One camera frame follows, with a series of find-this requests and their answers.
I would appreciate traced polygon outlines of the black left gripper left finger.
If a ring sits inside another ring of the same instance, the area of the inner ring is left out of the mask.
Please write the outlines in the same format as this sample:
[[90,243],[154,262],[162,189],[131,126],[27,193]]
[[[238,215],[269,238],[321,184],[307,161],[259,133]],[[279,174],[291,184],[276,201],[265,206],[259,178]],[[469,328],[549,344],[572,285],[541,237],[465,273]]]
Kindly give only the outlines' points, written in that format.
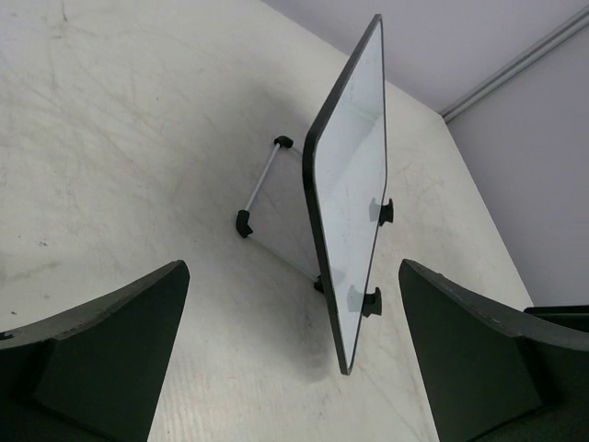
[[190,282],[178,260],[1,334],[4,441],[146,441]]

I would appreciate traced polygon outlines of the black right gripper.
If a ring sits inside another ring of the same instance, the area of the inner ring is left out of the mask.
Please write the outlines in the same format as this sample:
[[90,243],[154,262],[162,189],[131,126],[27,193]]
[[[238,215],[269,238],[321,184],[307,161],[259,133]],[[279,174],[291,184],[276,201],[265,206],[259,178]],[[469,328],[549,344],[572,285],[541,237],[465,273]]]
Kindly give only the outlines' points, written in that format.
[[529,307],[524,309],[524,313],[536,317],[587,318],[589,314],[589,307],[587,305]]

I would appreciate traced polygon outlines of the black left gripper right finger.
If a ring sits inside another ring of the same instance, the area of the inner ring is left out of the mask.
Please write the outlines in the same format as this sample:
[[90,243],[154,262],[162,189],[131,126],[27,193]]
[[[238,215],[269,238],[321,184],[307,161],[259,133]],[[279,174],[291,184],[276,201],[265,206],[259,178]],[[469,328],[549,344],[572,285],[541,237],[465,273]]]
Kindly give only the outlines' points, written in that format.
[[588,317],[536,317],[412,260],[398,278],[440,440],[587,440]]

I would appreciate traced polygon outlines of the white whiteboard black frame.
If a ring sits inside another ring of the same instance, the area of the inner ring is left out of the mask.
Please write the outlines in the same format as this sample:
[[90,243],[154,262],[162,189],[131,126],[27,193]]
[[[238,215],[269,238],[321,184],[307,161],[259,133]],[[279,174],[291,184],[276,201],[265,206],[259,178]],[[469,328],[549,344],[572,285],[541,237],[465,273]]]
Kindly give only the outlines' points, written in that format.
[[340,372],[348,376],[363,316],[350,312],[352,285],[368,282],[380,226],[369,204],[385,204],[387,103],[383,18],[356,44],[306,135],[302,179]]

